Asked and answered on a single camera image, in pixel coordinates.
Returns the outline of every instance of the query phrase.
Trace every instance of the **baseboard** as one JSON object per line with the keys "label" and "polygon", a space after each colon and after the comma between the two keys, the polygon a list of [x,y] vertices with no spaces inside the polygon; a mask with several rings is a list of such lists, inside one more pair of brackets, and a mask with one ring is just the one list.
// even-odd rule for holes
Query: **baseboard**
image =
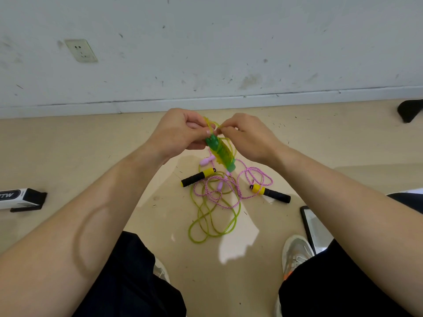
{"label": "baseboard", "polygon": [[412,98],[423,98],[423,86],[275,93],[267,95],[241,95],[234,97],[194,99],[114,101],[27,107],[2,107],[0,108],[0,119],[167,111],[168,109],[175,107],[191,110],[204,110]]}

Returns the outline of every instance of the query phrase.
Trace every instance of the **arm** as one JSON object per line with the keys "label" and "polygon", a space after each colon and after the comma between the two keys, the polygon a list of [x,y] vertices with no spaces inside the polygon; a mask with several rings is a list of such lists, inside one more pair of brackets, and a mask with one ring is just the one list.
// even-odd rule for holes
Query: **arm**
{"label": "arm", "polygon": [[420,213],[282,144],[256,117],[235,114],[219,132],[283,176],[375,284],[423,315]]}
{"label": "arm", "polygon": [[172,109],[149,140],[0,256],[2,316],[71,316],[151,178],[185,148],[203,149],[203,117]]}

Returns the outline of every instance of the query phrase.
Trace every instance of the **electrical outlet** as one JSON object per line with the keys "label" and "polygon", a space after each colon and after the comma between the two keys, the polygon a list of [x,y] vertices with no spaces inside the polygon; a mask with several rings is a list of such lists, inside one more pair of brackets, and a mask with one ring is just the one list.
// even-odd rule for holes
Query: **electrical outlet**
{"label": "electrical outlet", "polygon": [[86,63],[98,61],[87,40],[65,40],[65,43],[78,62]]}

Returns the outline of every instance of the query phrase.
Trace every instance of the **forearm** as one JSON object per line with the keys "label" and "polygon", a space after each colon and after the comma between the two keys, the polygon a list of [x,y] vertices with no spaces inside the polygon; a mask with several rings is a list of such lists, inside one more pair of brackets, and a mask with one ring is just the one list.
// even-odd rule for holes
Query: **forearm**
{"label": "forearm", "polygon": [[287,146],[274,160],[272,167],[357,265],[409,312],[422,315],[423,216]]}
{"label": "forearm", "polygon": [[163,161],[153,147],[140,147],[6,251],[2,316],[70,316]]}

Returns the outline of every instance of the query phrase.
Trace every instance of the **floor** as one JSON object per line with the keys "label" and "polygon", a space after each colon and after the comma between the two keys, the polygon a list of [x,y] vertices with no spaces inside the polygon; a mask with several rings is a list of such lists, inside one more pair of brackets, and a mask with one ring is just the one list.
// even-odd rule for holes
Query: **floor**
{"label": "floor", "polygon": [[[282,142],[390,193],[423,186],[423,114],[403,124],[395,111],[400,102],[201,113],[217,122],[235,112],[256,115]],[[42,210],[0,210],[0,252],[145,142],[162,115],[0,120],[0,190],[30,187],[49,193]],[[193,244],[187,229],[196,208],[189,190],[181,188],[179,181],[196,173],[199,160],[207,155],[205,150],[186,151],[164,165],[145,190],[126,230],[137,233],[164,263],[172,284],[185,299],[189,316],[271,316],[282,280],[281,249],[290,235],[304,235],[299,215],[304,203],[283,178],[260,166],[273,178],[273,189],[290,194],[292,202],[248,199],[231,234]],[[228,213],[219,217],[222,222],[228,218]]]}

